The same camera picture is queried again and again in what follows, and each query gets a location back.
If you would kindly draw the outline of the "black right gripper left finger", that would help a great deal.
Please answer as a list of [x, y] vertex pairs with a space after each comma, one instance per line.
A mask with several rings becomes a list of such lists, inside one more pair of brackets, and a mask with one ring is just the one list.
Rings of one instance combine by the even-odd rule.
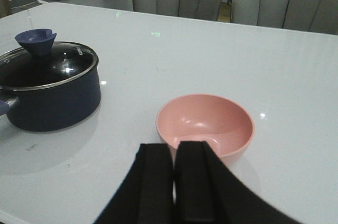
[[140, 144], [134, 162], [95, 223], [172, 223], [173, 163], [166, 144]]

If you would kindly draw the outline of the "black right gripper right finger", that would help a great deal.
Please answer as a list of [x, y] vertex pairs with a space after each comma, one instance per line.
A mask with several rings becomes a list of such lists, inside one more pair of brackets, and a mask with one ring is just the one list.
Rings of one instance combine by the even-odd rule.
[[248, 189], [206, 142], [175, 157], [176, 223], [297, 223]]

